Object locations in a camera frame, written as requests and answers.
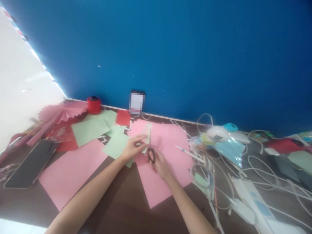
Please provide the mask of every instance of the table surface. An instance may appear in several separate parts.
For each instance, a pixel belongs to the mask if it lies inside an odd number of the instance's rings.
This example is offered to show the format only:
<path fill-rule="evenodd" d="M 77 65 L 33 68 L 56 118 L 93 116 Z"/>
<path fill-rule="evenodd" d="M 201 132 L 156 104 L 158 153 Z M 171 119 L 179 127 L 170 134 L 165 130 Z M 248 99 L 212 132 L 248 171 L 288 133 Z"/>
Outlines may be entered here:
<path fill-rule="evenodd" d="M 153 116 L 149 121 L 165 124 L 171 123 L 169 119 Z M 198 135 L 195 124 L 186 127 L 186 130 L 191 136 Z M 249 154 L 259 156 L 260 147 L 257 143 L 252 142 L 248 145 L 248 148 Z M 4 161 L 3 165 L 21 163 L 31 149 L 32 147 L 30 146 L 24 146 L 12 153 Z M 55 153 L 48 165 L 64 153 Z M 209 151 L 209 153 L 217 157 L 215 151 Z M 265 155 L 259 157 L 262 160 L 265 159 Z M 83 186 L 105 169 L 113 160 L 111 157 L 107 157 Z M 256 160 L 253 162 L 255 167 L 269 172 L 260 162 L 256 162 Z M 218 164 L 226 173 L 233 175 L 221 160 L 218 160 Z M 251 180 L 262 182 L 253 172 L 248 172 L 248 177 Z M 4 189 L 3 184 L 0 186 L 0 218 L 48 227 L 57 216 L 57 208 L 38 181 L 28 189 Z M 216 185 L 226 194 L 230 194 L 229 186 L 218 169 L 216 169 Z M 184 189 L 209 222 L 215 226 L 214 216 L 203 193 L 193 184 L 189 184 Z M 268 205 L 283 210 L 307 224 L 312 223 L 311 217 L 299 206 L 295 196 L 277 189 L 273 191 L 259 189 L 259 192 Z M 219 206 L 226 207 L 228 205 L 227 199 L 221 193 L 217 193 L 217 199 Z M 302 202 L 309 210 L 312 210 L 311 202 Z M 282 222 L 299 226 L 296 221 L 282 214 L 274 211 L 273 214 Z M 229 216 L 227 211 L 219 210 L 219 216 L 226 234 L 258 233 L 254 226 L 244 222 L 235 212 L 232 212 L 231 216 Z M 79 233 L 188 233 L 188 230 L 172 196 L 154 208 L 149 208 L 137 166 L 133 163 L 131 168 L 125 166 L 122 168 Z"/>

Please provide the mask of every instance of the smartphone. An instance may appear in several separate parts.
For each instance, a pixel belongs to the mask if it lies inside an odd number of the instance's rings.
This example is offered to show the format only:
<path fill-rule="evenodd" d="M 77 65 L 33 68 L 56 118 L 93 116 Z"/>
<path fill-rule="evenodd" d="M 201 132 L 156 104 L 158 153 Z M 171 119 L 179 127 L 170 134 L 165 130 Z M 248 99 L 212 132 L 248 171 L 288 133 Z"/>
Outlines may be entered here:
<path fill-rule="evenodd" d="M 143 115 L 144 100 L 145 100 L 144 91 L 132 90 L 129 101 L 129 114 L 133 116 Z"/>
<path fill-rule="evenodd" d="M 32 149 L 29 155 L 11 175 L 4 185 L 8 189 L 29 188 L 49 162 L 58 143 L 50 140 L 41 140 Z"/>

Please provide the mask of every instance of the pink paper fan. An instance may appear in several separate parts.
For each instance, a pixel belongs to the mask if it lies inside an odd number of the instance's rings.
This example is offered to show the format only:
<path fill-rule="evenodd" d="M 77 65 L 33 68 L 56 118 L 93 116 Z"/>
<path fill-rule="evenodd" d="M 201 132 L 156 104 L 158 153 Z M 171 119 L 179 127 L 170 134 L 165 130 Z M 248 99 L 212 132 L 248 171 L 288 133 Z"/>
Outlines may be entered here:
<path fill-rule="evenodd" d="M 55 123 L 67 121 L 77 115 L 87 111 L 87 103 L 82 101 L 65 102 L 58 105 L 49 105 L 44 107 L 39 113 L 39 119 L 43 122 L 49 121 L 55 115 L 58 115 Z"/>
<path fill-rule="evenodd" d="M 45 124 L 42 126 L 42 129 L 27 142 L 27 145 L 34 145 L 52 124 L 68 121 L 69 118 L 74 118 L 86 111 L 87 103 L 82 101 L 71 101 L 44 107 L 39 113 L 39 119 Z"/>

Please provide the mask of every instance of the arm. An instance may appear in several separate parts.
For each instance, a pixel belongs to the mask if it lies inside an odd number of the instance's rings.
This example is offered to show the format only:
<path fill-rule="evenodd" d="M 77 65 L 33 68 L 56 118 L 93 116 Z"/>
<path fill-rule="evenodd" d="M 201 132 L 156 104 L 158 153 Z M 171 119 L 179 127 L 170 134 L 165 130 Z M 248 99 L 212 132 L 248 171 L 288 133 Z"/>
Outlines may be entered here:
<path fill-rule="evenodd" d="M 46 231 L 46 234 L 77 233 L 93 212 L 104 193 L 129 160 L 147 146 L 142 142 L 146 135 L 129 139 L 121 156 L 83 187 L 61 210 Z"/>
<path fill-rule="evenodd" d="M 155 152 L 157 157 L 156 163 L 153 165 L 150 162 L 150 166 L 153 170 L 156 170 L 159 173 L 159 175 L 163 178 L 163 180 L 166 182 L 169 189 L 171 190 L 172 195 L 183 216 L 183 219 L 185 221 L 189 233 L 215 234 L 216 232 L 211 226 L 211 224 L 200 212 L 200 210 L 197 208 L 194 202 L 189 198 L 189 196 L 186 194 L 186 192 L 179 184 L 179 182 L 176 180 L 176 178 L 172 175 L 163 154 L 157 150 Z"/>

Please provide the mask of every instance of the person's right hand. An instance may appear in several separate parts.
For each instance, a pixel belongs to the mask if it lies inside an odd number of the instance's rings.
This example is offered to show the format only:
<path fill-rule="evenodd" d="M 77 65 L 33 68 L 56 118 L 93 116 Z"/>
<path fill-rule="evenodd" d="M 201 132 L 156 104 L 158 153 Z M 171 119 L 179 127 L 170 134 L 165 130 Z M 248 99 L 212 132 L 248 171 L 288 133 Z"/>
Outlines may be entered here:
<path fill-rule="evenodd" d="M 167 180 L 168 178 L 172 176 L 172 173 L 167 164 L 167 161 L 161 152 L 159 152 L 156 149 L 154 149 L 154 151 L 155 151 L 155 157 L 156 157 L 155 164 L 153 164 L 152 161 L 150 160 L 149 166 L 152 170 L 158 172 L 158 174 L 163 180 Z M 151 158 L 153 158 L 153 153 L 151 151 L 149 152 L 149 155 Z"/>

